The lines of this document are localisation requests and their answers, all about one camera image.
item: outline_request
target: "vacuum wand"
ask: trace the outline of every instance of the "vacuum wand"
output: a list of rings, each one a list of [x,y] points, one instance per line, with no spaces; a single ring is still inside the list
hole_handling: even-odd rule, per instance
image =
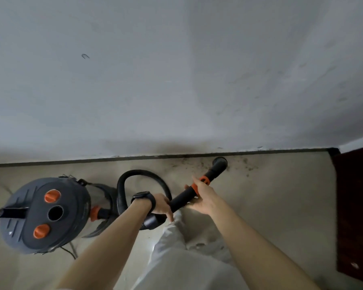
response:
[[[226,170],[226,168],[227,160],[224,157],[219,156],[213,160],[213,166],[207,171],[207,173],[204,174],[204,176],[200,178],[200,180],[206,184],[210,184],[210,182],[218,177],[224,170]],[[197,187],[193,184],[169,202],[169,206],[173,213],[197,196],[195,189],[197,190]],[[164,214],[151,213],[145,218],[144,223],[141,226],[141,230],[155,229],[163,224],[166,219],[167,217]]]

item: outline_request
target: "leg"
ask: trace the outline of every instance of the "leg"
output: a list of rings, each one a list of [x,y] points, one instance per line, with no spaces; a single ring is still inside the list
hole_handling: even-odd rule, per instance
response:
[[[182,220],[182,213],[180,211],[174,214],[175,221],[164,228],[163,235],[153,248],[151,261],[159,258],[161,254],[167,249],[178,248],[187,249],[185,246],[184,236],[180,232],[180,229],[184,227]]]

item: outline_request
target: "smartwatch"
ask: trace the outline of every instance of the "smartwatch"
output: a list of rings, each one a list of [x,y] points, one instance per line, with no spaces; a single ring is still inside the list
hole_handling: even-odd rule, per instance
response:
[[[152,208],[150,209],[150,211],[148,213],[148,214],[150,214],[156,207],[155,197],[149,191],[139,192],[139,193],[136,193],[135,195],[133,195],[132,200],[131,200],[130,203],[132,203],[133,200],[137,200],[137,199],[140,199],[140,198],[147,198],[152,203]]]

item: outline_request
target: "tile floor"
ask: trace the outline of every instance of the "tile floor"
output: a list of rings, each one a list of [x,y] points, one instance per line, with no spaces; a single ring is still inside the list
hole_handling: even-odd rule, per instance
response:
[[[363,289],[363,283],[335,270],[335,172],[326,152],[228,156],[229,167],[212,186],[249,224],[297,262],[324,289]],[[115,186],[130,169],[160,175],[172,194],[182,191],[190,176],[202,175],[213,158],[178,158],[0,168],[0,207],[21,185],[40,177],[74,175]],[[127,199],[138,191],[161,192],[141,176],[126,182]],[[211,220],[187,212],[190,244],[218,236]],[[162,227],[141,231],[115,289],[130,289],[145,268]],[[92,242],[77,239],[78,253]],[[50,289],[72,263],[57,250],[46,255],[20,255],[0,238],[0,289]]]

